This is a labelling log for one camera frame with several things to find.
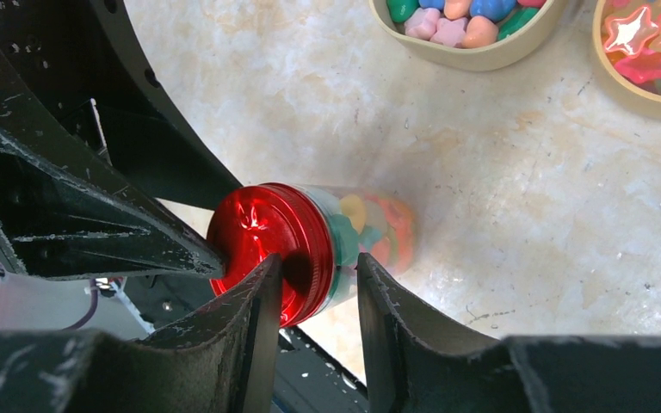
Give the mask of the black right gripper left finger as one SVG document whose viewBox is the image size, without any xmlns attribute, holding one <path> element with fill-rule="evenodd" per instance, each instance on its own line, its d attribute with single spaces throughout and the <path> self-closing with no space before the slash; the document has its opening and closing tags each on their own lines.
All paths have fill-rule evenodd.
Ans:
<svg viewBox="0 0 661 413">
<path fill-rule="evenodd" d="M 138 341 L 100 330 L 0 331 L 0 412 L 267 412 L 281 258 Z"/>
</svg>

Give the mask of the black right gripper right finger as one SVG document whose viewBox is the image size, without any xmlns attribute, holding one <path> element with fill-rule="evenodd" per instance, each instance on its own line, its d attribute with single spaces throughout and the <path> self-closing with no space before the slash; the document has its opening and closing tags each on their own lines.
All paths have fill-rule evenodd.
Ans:
<svg viewBox="0 0 661 413">
<path fill-rule="evenodd" d="M 507 336 L 473 330 L 358 259 L 373 412 L 661 412 L 661 336 Z"/>
</svg>

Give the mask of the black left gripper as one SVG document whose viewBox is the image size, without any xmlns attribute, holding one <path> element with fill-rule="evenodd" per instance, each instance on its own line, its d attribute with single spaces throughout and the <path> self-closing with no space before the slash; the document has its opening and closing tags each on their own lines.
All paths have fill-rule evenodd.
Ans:
<svg viewBox="0 0 661 413">
<path fill-rule="evenodd" d="M 239 180 L 166 93 L 126 5 L 0 1 L 0 51 L 52 115 L 1 105 L 0 263 L 51 280 L 219 277 L 219 256 L 151 196 L 211 210 Z M 88 102 L 114 168 L 54 119 L 73 130 Z"/>
</svg>

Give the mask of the red jar lid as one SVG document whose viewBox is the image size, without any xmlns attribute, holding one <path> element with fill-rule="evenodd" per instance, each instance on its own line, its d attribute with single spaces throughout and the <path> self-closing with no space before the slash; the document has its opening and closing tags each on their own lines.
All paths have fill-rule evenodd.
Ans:
<svg viewBox="0 0 661 413">
<path fill-rule="evenodd" d="M 224 275 L 210 283 L 216 295 L 277 254 L 282 328 L 306 321 L 326 301 L 335 268 L 331 235 L 318 207 L 299 189 L 265 183 L 233 191 L 215 209 L 207 241 L 225 259 Z"/>
</svg>

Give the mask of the clear plastic jar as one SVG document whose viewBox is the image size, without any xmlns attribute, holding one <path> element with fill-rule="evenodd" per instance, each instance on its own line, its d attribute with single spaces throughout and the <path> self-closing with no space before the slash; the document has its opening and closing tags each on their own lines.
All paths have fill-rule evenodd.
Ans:
<svg viewBox="0 0 661 413">
<path fill-rule="evenodd" d="M 401 199 L 369 188 L 298 185 L 324 217 L 333 250 L 329 291 L 319 311 L 357 294 L 357 265 L 368 253 L 392 274 L 405 272 L 415 259 L 417 217 Z"/>
</svg>

